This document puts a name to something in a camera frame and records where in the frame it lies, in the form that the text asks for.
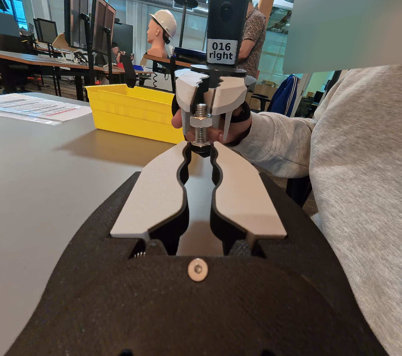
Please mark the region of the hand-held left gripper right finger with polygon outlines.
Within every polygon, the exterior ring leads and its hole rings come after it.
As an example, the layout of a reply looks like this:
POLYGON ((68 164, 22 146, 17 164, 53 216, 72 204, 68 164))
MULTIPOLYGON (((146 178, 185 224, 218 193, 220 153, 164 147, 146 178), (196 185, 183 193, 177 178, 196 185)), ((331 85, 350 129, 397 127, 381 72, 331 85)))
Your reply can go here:
POLYGON ((216 142, 210 226, 215 236, 286 236, 259 173, 246 159, 216 142))

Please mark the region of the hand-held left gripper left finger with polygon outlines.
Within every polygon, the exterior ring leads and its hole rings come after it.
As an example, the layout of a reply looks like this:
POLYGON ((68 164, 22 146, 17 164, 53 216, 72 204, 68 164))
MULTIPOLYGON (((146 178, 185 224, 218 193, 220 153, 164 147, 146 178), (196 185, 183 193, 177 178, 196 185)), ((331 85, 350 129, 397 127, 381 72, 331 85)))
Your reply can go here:
POLYGON ((158 155, 140 172, 111 236, 150 236, 177 218, 187 206, 185 183, 191 145, 182 141, 158 155))

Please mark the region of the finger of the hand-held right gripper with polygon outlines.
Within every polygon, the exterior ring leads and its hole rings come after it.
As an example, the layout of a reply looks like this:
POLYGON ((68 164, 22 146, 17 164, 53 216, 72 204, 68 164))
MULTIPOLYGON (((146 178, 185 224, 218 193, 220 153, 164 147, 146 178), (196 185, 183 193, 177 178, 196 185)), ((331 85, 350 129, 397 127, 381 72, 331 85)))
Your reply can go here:
POLYGON ((244 77, 221 77, 216 88, 210 89, 212 100, 210 103, 210 114, 213 122, 212 126, 218 128, 219 118, 225 115, 224 140, 228 137, 229 125, 233 112, 244 103, 247 88, 244 77))
POLYGON ((184 136, 190 130, 190 116, 194 113, 195 107, 204 102, 203 79, 205 74, 183 70, 178 72, 176 79, 175 113, 181 109, 182 128, 184 136))

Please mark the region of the steel hex nut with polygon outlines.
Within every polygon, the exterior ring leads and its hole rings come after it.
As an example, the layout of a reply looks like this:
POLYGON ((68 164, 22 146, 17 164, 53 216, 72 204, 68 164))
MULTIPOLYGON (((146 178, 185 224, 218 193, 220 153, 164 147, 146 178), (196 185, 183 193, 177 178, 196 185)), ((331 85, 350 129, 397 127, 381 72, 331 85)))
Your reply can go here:
POLYGON ((213 118, 210 114, 206 116, 197 116, 195 114, 190 117, 190 126, 194 128, 209 128, 213 124, 213 118))

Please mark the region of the steel hex bolt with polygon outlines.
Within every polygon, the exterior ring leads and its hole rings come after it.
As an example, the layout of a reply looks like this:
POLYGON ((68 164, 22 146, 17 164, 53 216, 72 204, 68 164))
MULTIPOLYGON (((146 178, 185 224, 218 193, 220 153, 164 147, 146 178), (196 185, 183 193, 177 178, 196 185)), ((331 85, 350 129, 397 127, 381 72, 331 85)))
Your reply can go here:
MULTIPOLYGON (((197 104, 193 114, 197 116, 206 116, 209 114, 207 104, 197 104)), ((210 155, 210 142, 207 138, 207 129, 208 128, 194 128, 195 138, 191 143, 192 152, 197 153, 202 157, 208 157, 210 155)))

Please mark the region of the yellow plastic bin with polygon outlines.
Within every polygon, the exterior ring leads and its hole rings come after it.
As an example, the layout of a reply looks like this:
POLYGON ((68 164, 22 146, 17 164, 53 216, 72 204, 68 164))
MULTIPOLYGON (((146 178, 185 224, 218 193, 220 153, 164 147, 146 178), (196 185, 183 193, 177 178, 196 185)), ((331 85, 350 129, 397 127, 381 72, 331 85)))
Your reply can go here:
POLYGON ((126 84, 85 88, 95 128, 172 144, 184 140, 171 124, 172 93, 126 84))

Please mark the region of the person's right hand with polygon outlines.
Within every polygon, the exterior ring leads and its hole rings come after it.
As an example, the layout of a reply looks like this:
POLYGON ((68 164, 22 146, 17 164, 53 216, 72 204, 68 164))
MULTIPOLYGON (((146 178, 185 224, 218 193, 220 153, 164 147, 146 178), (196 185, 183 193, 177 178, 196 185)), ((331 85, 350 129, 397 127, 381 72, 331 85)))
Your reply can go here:
MULTIPOLYGON (((252 119, 250 115, 250 109, 246 102, 236 108, 232 113, 232 119, 239 119, 238 122, 230 122, 229 131, 227 139, 224 140, 224 124, 225 116, 221 115, 219 120, 219 127, 209 127, 207 128, 207 140, 211 143, 218 141, 224 145, 234 146, 237 145, 243 138, 245 138, 252 124, 252 119)), ((172 126, 175 129, 182 129, 182 117, 181 109, 175 113, 171 120, 172 126)), ((187 141, 195 140, 195 128, 190 127, 187 135, 185 136, 187 141)))

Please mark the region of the black office chair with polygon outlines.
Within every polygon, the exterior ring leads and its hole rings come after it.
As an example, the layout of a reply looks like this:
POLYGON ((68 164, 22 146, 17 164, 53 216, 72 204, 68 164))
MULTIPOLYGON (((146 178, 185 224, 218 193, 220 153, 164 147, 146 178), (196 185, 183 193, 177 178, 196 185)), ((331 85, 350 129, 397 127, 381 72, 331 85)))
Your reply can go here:
POLYGON ((125 71, 125 83, 128 87, 134 88, 137 85, 143 85, 144 79, 138 77, 132 64, 132 59, 127 54, 120 54, 120 62, 123 64, 125 71))
POLYGON ((265 112, 269 102, 271 102, 271 99, 268 96, 253 93, 250 101, 250 109, 255 113, 265 112))

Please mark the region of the black disc floor lamp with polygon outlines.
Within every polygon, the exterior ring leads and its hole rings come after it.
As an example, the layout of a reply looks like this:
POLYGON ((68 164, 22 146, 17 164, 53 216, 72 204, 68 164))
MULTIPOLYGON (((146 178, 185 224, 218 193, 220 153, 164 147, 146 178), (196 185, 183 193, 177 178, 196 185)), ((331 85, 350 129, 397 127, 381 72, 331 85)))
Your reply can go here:
POLYGON ((183 7, 183 15, 182 15, 182 24, 180 28, 180 38, 179 38, 179 46, 182 47, 183 45, 183 36, 184 36, 184 27, 185 27, 185 18, 187 14, 187 9, 194 9, 198 7, 198 1, 197 0, 174 0, 174 2, 178 5, 181 5, 183 7))

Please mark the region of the blue track jacket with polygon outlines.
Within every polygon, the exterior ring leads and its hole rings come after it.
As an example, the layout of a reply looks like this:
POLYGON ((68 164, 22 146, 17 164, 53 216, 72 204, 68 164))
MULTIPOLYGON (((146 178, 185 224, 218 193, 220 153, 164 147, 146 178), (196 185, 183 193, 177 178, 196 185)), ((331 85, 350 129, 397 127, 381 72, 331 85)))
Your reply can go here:
POLYGON ((284 80, 274 92, 267 112, 274 112, 290 117, 297 97, 300 78, 295 74, 284 80))

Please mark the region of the pink mannequin head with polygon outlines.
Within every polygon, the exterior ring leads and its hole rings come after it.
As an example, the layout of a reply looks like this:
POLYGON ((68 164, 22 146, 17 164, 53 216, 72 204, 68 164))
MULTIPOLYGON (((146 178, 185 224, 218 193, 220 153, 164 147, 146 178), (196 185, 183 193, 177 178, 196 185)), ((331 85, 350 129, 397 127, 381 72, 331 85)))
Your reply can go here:
POLYGON ((169 41, 169 36, 166 31, 160 26, 153 18, 150 20, 147 31, 147 42, 151 44, 150 49, 148 49, 147 54, 154 57, 159 57, 163 59, 168 58, 168 53, 166 52, 166 42, 169 41))

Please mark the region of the person's grey sweatshirt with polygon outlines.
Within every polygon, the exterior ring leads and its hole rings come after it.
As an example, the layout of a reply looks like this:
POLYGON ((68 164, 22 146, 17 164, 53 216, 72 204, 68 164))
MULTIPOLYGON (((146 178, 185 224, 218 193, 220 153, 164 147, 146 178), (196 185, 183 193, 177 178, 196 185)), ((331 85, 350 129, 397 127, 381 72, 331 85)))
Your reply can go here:
POLYGON ((401 76, 347 72, 315 112, 309 166, 322 232, 389 355, 402 353, 401 76))

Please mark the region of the laminated paper sheet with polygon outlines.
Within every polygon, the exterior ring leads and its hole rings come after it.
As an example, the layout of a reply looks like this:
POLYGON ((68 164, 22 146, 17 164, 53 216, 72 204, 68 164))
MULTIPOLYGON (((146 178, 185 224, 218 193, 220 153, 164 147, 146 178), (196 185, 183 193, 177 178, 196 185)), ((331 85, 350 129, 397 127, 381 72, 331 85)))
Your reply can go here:
POLYGON ((1 117, 56 126, 92 114, 90 107, 23 94, 1 95, 1 117))

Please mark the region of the small black monitor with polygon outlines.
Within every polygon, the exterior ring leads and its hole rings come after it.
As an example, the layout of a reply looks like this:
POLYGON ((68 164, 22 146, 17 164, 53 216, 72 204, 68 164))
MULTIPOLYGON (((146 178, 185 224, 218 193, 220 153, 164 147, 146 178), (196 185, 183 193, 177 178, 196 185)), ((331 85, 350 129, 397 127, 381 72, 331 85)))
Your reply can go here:
POLYGON ((42 18, 34 18, 33 22, 38 42, 52 45, 58 37, 56 22, 42 18))

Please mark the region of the background work table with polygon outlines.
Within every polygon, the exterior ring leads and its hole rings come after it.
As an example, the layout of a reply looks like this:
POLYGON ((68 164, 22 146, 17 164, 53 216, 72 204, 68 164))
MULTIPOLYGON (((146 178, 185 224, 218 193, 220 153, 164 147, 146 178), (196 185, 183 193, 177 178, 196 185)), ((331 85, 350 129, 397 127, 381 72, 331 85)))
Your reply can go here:
POLYGON ((15 53, 8 51, 0 52, 1 64, 10 62, 22 63, 30 66, 50 68, 50 71, 43 72, 45 75, 73 76, 75 79, 76 96, 79 101, 84 100, 83 77, 89 77, 89 67, 86 64, 77 64, 73 61, 61 58, 40 57, 37 55, 15 53))

